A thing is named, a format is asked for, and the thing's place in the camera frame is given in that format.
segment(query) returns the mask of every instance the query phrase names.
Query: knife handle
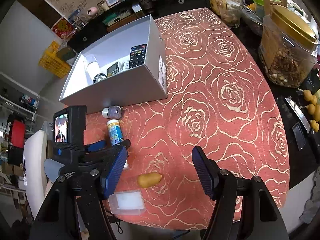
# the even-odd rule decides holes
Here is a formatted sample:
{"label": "knife handle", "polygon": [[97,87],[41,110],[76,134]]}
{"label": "knife handle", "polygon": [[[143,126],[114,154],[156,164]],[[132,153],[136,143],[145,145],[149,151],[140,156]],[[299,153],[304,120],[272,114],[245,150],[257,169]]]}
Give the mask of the knife handle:
{"label": "knife handle", "polygon": [[310,139],[310,143],[311,143],[310,146],[311,146],[312,152],[313,152],[315,159],[316,159],[316,163],[320,164],[320,140],[318,138],[318,135],[313,130],[313,128],[311,128],[308,136]]}

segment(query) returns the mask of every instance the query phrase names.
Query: yellow fruit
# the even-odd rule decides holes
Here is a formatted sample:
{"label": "yellow fruit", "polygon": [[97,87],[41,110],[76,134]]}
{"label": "yellow fruit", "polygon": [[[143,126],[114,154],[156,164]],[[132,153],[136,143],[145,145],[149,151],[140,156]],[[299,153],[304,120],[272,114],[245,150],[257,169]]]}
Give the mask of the yellow fruit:
{"label": "yellow fruit", "polygon": [[315,112],[313,113],[313,119],[315,119],[316,122],[320,121],[320,105],[315,106]]}
{"label": "yellow fruit", "polygon": [[315,130],[315,132],[319,131],[319,124],[316,122],[316,120],[311,120],[309,121],[311,127],[313,128],[313,130]]}
{"label": "yellow fruit", "polygon": [[162,175],[157,172],[141,174],[137,178],[138,185],[142,188],[152,187],[161,181]]}
{"label": "yellow fruit", "polygon": [[312,94],[311,94],[311,91],[310,90],[304,90],[303,92],[303,97],[306,101],[311,101],[312,100]]}
{"label": "yellow fruit", "polygon": [[313,115],[315,113],[316,107],[315,107],[315,105],[310,104],[310,105],[306,106],[306,109],[308,109],[309,114]]}
{"label": "yellow fruit", "polygon": [[316,105],[317,101],[318,101],[317,97],[315,95],[312,95],[312,99],[311,99],[310,103],[312,103],[313,105]]}

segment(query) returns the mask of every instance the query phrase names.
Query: yellow plastic basket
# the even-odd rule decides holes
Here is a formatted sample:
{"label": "yellow plastic basket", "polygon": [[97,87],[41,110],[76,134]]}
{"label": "yellow plastic basket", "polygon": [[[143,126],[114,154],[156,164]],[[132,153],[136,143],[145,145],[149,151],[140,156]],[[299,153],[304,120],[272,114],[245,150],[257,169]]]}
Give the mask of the yellow plastic basket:
{"label": "yellow plastic basket", "polygon": [[55,74],[59,78],[63,78],[70,72],[71,67],[68,63],[56,56],[58,49],[59,44],[53,41],[43,53],[42,58],[39,60],[39,66],[49,70],[52,74]]}

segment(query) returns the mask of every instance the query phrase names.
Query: gold lid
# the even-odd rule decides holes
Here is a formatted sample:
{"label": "gold lid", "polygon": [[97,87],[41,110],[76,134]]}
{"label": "gold lid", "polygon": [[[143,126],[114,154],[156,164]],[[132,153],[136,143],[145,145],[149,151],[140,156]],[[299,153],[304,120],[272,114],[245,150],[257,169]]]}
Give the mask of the gold lid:
{"label": "gold lid", "polygon": [[287,35],[308,50],[315,50],[318,44],[313,29],[288,8],[275,4],[271,8],[272,21]]}

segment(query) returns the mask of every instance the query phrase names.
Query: red tablecloth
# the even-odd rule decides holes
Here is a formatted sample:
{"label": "red tablecloth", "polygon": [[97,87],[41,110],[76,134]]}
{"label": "red tablecloth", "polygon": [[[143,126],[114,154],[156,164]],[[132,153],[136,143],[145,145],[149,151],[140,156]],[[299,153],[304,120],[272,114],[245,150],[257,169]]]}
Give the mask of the red tablecloth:
{"label": "red tablecloth", "polygon": [[[157,186],[142,189],[147,211],[119,216],[140,225],[203,229],[214,202],[202,190],[191,150],[236,176],[259,175],[278,207],[289,187],[289,156],[283,123],[272,93],[254,60],[233,32],[209,9],[155,21],[166,44],[168,98],[125,107],[128,163],[116,191],[137,189],[142,173],[157,171]],[[108,138],[107,120],[87,115],[85,143]],[[235,220],[239,220],[238,198]]]}

